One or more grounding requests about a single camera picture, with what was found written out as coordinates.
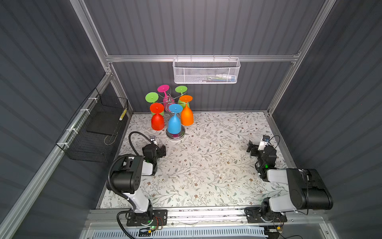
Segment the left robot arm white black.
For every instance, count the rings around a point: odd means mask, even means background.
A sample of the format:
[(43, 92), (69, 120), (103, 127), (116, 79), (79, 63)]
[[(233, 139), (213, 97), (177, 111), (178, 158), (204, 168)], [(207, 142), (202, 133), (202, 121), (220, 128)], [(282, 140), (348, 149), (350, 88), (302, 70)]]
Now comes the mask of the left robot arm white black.
[(132, 144), (131, 136), (138, 134), (149, 141), (142, 148), (142, 155), (135, 150), (134, 154), (124, 154), (110, 166), (107, 173), (106, 188), (119, 197), (127, 200), (131, 208), (125, 213), (129, 224), (150, 225), (153, 222), (154, 211), (151, 201), (144, 196), (140, 189), (142, 176), (154, 176), (158, 169), (158, 159), (166, 156), (166, 147), (159, 146), (155, 136), (147, 137), (133, 131), (128, 140)]

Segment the pink plastic wine glass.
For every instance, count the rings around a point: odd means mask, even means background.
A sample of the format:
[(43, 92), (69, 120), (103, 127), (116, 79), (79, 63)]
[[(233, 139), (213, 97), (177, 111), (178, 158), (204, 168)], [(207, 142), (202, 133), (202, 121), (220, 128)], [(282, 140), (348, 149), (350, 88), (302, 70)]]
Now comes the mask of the pink plastic wine glass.
[(170, 91), (170, 86), (169, 85), (161, 85), (157, 88), (157, 91), (159, 93), (163, 93), (164, 94), (164, 97), (163, 97), (163, 105), (164, 105), (164, 108), (165, 108), (165, 111), (166, 112), (170, 112), (169, 110), (169, 106), (174, 104), (175, 103), (175, 100), (174, 98), (171, 96), (171, 93), (168, 93), (168, 91)]

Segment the yellow item in black basket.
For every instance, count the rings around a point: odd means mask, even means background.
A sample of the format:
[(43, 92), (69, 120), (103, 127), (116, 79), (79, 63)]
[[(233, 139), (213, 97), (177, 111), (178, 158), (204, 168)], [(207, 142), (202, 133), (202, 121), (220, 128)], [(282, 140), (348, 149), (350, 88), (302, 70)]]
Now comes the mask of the yellow item in black basket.
[(125, 117), (126, 113), (127, 113), (127, 108), (125, 108), (125, 109), (123, 110), (122, 114), (120, 115), (120, 117), (119, 117), (119, 120), (120, 120), (120, 121), (123, 120), (123, 118)]

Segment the chrome wine glass rack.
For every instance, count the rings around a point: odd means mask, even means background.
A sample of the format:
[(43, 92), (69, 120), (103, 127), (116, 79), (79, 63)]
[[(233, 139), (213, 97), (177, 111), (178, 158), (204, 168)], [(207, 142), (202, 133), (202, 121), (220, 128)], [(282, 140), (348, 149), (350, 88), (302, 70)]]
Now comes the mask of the chrome wine glass rack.
[(184, 136), (184, 134), (185, 134), (185, 128), (182, 126), (182, 127), (181, 127), (181, 131), (180, 131), (180, 133), (178, 133), (178, 134), (171, 134), (171, 133), (169, 133), (169, 132), (168, 132), (168, 128), (167, 128), (166, 134), (167, 134), (167, 136), (168, 136), (169, 138), (178, 140), (178, 139), (181, 139), (181, 138)]

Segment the white ventilation grille strip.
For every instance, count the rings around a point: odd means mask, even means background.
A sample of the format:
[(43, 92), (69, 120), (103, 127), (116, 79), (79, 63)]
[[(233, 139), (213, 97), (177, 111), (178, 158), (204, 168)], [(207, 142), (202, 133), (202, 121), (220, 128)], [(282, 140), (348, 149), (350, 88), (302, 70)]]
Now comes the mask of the white ventilation grille strip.
[(267, 239), (262, 227), (196, 227), (196, 228), (164, 228), (150, 234), (140, 233), (138, 229), (127, 231), (135, 239)]

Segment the red plastic wine glass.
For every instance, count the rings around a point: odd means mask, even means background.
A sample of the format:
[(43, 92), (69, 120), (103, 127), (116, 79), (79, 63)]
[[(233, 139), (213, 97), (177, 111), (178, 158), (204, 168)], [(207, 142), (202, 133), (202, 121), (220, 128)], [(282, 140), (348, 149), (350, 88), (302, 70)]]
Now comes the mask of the red plastic wine glass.
[(154, 114), (151, 119), (151, 127), (156, 131), (162, 130), (165, 127), (164, 117), (161, 115), (164, 112), (164, 106), (160, 103), (153, 103), (150, 111)]

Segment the green plastic wine glass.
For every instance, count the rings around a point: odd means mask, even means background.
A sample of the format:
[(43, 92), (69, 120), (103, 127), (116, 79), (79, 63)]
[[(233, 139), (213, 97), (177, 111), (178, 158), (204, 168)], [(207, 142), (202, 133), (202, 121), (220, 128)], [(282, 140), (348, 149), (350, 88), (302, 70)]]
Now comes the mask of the green plastic wine glass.
[(150, 92), (145, 96), (145, 100), (150, 104), (158, 102), (158, 99), (159, 95), (156, 92)]
[(180, 97), (183, 96), (187, 92), (187, 90), (188, 90), (187, 86), (178, 86), (175, 88), (175, 91), (180, 94), (177, 97), (177, 99), (178, 99), (177, 103), (179, 105), (181, 105), (183, 107), (183, 109), (185, 108), (185, 106), (190, 107), (189, 103), (185, 103), (185, 102), (181, 101), (181, 99), (180, 99)]

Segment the items in white basket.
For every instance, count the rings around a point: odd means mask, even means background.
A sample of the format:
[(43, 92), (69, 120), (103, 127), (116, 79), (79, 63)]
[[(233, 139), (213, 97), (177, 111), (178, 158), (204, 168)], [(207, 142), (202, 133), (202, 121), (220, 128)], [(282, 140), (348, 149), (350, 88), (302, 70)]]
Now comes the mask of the items in white basket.
[(237, 76), (230, 74), (199, 76), (196, 77), (195, 81), (201, 83), (236, 83)]

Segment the blue plastic wine glass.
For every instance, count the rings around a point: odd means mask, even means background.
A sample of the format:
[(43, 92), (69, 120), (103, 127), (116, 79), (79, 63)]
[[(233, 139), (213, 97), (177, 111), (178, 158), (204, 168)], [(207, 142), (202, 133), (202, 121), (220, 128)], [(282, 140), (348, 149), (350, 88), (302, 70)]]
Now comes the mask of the blue plastic wine glass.
[(171, 104), (169, 106), (169, 110), (173, 116), (169, 119), (168, 122), (168, 132), (171, 134), (178, 134), (181, 131), (182, 124), (177, 114), (182, 112), (183, 107), (179, 104)]

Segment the right green plastic wine glass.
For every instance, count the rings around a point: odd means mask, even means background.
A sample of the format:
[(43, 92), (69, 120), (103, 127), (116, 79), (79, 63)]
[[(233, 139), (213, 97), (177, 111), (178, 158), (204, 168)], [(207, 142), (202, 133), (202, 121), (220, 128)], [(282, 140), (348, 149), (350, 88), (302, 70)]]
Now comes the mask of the right green plastic wine glass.
[(179, 105), (181, 105), (183, 107), (183, 109), (185, 108), (185, 106), (190, 107), (189, 103), (185, 103), (185, 102), (181, 101), (181, 99), (180, 99), (180, 97), (183, 96), (187, 92), (187, 90), (188, 90), (187, 86), (178, 86), (175, 88), (175, 91), (180, 94), (177, 97), (177, 99), (178, 99), (177, 103)]

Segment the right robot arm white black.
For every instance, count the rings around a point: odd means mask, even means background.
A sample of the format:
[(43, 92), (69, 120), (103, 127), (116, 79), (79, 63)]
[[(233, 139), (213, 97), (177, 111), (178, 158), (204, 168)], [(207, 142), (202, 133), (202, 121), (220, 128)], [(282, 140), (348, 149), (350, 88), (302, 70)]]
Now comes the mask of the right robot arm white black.
[(264, 135), (259, 144), (248, 142), (247, 152), (257, 158), (255, 169), (265, 182), (285, 184), (288, 194), (265, 198), (259, 207), (244, 209), (249, 223), (287, 221), (287, 212), (330, 210), (334, 202), (329, 190), (315, 169), (276, 168), (277, 150), (273, 138)]

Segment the left green plastic wine glass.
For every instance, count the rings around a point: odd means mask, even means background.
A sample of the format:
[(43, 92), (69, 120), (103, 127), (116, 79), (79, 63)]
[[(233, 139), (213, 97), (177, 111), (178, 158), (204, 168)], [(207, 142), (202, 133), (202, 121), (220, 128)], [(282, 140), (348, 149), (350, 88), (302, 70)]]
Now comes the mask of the left green plastic wine glass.
[(158, 102), (158, 99), (159, 95), (156, 92), (150, 92), (145, 96), (145, 100), (150, 104)]

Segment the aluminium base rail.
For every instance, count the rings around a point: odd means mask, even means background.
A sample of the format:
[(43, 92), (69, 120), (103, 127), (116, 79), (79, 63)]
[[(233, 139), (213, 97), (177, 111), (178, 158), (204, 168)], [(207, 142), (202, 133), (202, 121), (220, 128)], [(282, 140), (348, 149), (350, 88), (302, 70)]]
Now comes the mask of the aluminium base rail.
[[(165, 208), (166, 216), (154, 219), (154, 223), (167, 222), (168, 227), (180, 226), (207, 226), (207, 225), (245, 225), (248, 223), (244, 212), (246, 206), (222, 206), (222, 207), (172, 207)], [(96, 209), (90, 210), (85, 226), (99, 226), (114, 228), (118, 226), (116, 215), (122, 209)], [(322, 211), (311, 211), (308, 215), (299, 212), (286, 213), (287, 222), (291, 224), (321, 224), (327, 220)]]

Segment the orange plastic wine glass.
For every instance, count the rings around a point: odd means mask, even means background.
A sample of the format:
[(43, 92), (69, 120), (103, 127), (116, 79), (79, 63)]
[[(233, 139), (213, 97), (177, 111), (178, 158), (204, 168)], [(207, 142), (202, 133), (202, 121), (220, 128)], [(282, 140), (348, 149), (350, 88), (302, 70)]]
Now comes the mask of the orange plastic wine glass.
[(193, 100), (192, 96), (183, 95), (180, 100), (185, 103), (185, 108), (181, 112), (181, 123), (184, 126), (190, 126), (194, 123), (193, 111), (188, 106), (188, 103)]

